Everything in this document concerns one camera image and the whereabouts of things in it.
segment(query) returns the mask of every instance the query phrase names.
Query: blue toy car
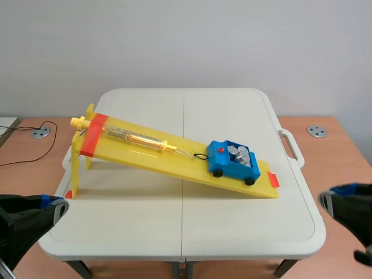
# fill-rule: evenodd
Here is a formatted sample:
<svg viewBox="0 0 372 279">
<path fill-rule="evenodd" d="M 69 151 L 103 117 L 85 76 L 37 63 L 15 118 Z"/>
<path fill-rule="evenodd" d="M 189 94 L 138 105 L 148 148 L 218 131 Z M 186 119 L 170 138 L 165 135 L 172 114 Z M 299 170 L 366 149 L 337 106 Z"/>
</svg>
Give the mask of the blue toy car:
<svg viewBox="0 0 372 279">
<path fill-rule="evenodd" d="M 240 160 L 241 152 L 238 150 L 249 155 L 246 163 Z M 242 180 L 246 185 L 254 185 L 261 175 L 256 156 L 247 146 L 231 141 L 212 141 L 207 147 L 207 156 L 208 169 L 214 177 L 227 176 Z"/>
</svg>

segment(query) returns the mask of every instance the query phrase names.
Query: table handle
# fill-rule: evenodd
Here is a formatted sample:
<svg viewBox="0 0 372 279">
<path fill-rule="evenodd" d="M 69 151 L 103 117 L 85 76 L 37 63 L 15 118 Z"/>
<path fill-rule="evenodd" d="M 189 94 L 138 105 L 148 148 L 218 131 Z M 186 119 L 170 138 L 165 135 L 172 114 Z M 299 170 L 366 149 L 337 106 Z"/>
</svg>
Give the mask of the table handle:
<svg viewBox="0 0 372 279">
<path fill-rule="evenodd" d="M 305 159 L 302 156 L 301 150 L 299 149 L 294 136 L 292 135 L 291 132 L 289 132 L 286 129 L 282 129 L 281 131 L 279 131 L 279 135 L 285 138 L 285 140 L 287 141 L 288 146 L 293 156 L 295 157 L 299 168 L 301 169 L 303 165 L 305 164 Z"/>
<path fill-rule="evenodd" d="M 71 169 L 71 145 L 69 151 L 67 151 L 66 156 L 63 158 L 62 166 L 65 170 Z"/>
</svg>

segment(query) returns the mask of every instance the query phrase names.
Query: black cable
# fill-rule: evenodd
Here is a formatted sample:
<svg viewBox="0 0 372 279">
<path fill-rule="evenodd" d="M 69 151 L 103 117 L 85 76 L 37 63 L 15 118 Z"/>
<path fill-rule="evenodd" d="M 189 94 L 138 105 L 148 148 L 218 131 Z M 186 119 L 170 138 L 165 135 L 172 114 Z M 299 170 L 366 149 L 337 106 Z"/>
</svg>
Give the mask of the black cable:
<svg viewBox="0 0 372 279">
<path fill-rule="evenodd" d="M 203 154 L 203 153 L 194 153 L 194 156 L 197 157 L 200 160 L 208 160 L 209 159 L 208 158 L 208 155 L 207 154 Z"/>
<path fill-rule="evenodd" d="M 11 128 L 11 127 L 1 126 L 1 125 L 0 125 L 0 128 L 7 128 L 7 129 L 10 129 L 10 131 L 7 131 L 7 132 L 1 134 L 0 137 L 1 137 L 2 135 L 5 135 L 5 134 L 10 133 L 10 132 L 13 132 L 13 131 L 40 130 L 40 128 L 37 128 L 37 127 L 29 127 L 29 126 L 23 126 L 23 127 L 18 127 L 18 128 Z"/>
<path fill-rule="evenodd" d="M 53 148 L 53 146 L 54 146 L 54 143 L 56 142 L 56 138 L 57 138 L 57 130 L 58 130 L 58 126 L 57 126 L 56 123 L 51 122 L 51 121 L 44 121 L 44 122 L 40 125 L 39 128 L 34 128 L 34 127 L 19 127 L 19 128 L 11 128 L 11 129 L 13 129 L 13 130 L 18 130 L 18 131 L 28 131 L 28 130 L 33 130 L 33 129 L 40 130 L 41 127 L 44 125 L 44 123 L 52 123 L 52 124 L 54 124 L 54 125 L 56 126 L 56 131 L 55 131 L 55 133 L 54 133 L 53 143 L 52 143 L 52 146 L 49 148 L 49 150 L 48 150 L 44 155 L 40 156 L 40 157 L 37 158 L 37 159 L 34 159 L 34 160 L 26 160 L 26 161 L 18 161 L 18 162 L 12 162 L 12 163 L 7 163 L 7 164 L 0 164 L 0 167 L 2 167 L 2 166 L 8 166 L 8 165 L 10 165 L 10 164 L 31 163 L 31 162 L 35 162 L 35 161 L 40 160 L 41 158 L 45 157 L 45 156 L 46 156 L 46 155 L 47 155 L 47 154 L 52 150 L 52 148 Z"/>
</svg>

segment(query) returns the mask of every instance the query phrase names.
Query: black wheel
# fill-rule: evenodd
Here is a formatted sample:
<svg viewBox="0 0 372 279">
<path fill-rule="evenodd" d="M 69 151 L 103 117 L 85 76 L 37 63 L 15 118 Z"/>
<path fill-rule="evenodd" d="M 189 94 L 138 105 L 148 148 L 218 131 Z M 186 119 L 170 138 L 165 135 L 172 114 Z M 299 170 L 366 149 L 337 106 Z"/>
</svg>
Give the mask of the black wheel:
<svg viewBox="0 0 372 279">
<path fill-rule="evenodd" d="M 247 186 L 251 186 L 251 185 L 254 185 L 254 183 L 256 182 L 252 177 L 249 177 L 247 178 L 246 180 L 244 180 L 245 182 L 245 185 Z"/>
<path fill-rule="evenodd" d="M 221 177 L 221 176 L 223 176 L 223 171 L 220 170 L 220 169 L 213 170 L 212 174 L 213 174 L 214 177 Z"/>
</svg>

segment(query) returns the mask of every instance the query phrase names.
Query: wooden table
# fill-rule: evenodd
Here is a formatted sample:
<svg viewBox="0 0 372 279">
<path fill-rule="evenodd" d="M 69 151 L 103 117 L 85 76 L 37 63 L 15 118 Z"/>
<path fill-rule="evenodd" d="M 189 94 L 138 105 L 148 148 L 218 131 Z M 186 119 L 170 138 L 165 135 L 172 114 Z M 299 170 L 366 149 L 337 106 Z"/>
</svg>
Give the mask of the wooden table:
<svg viewBox="0 0 372 279">
<path fill-rule="evenodd" d="M 44 120 L 27 119 L 21 126 L 39 126 Z M 65 172 L 62 159 L 65 156 L 75 129 L 70 119 L 52 119 L 58 125 L 54 148 L 41 160 L 33 163 L 0 167 L 2 194 L 53 195 Z M 353 181 L 370 183 L 372 168 L 359 152 L 346 132 L 333 117 L 282 117 L 281 125 L 293 133 L 305 166 L 302 169 L 309 188 L 317 195 L 332 186 Z M 310 136 L 306 127 L 323 126 L 325 138 Z M 0 148 L 0 164 L 18 160 L 35 159 L 50 147 L 53 136 L 32 139 L 29 131 L 16 131 Z M 283 278 L 371 278 L 372 269 L 353 259 L 355 249 L 363 249 L 357 239 L 343 226 L 336 223 L 320 208 L 327 228 L 324 247 L 310 259 L 303 260 Z M 210 261 L 195 265 L 196 279 L 269 279 L 280 261 Z M 94 278 L 171 278 L 170 265 L 161 262 L 87 262 Z M 71 278 L 79 275 L 66 263 L 48 257 L 35 244 L 18 264 L 15 275 L 22 279 Z"/>
</svg>

